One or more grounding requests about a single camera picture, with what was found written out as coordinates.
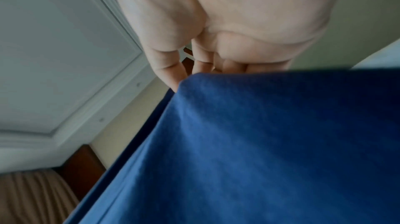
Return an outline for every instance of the hand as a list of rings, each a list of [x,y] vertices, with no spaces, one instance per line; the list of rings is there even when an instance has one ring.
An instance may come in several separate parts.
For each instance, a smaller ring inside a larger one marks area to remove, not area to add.
[[[336,0],[118,0],[154,70],[174,91],[187,77],[178,49],[192,40],[193,73],[286,69],[324,33]]]

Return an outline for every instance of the beige fabric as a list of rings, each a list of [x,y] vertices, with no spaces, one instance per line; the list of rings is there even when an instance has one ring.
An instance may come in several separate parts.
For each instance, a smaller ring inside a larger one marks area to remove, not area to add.
[[[155,73],[186,77],[177,49],[192,40],[193,73],[282,70],[324,33],[336,0],[118,0]]]
[[[61,224],[77,204],[52,169],[0,175],[1,224]]]

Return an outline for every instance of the blue sheet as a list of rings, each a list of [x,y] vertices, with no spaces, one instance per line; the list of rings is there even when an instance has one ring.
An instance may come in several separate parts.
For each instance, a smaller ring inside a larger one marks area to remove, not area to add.
[[[197,74],[172,95],[66,223],[400,223],[399,70]]]

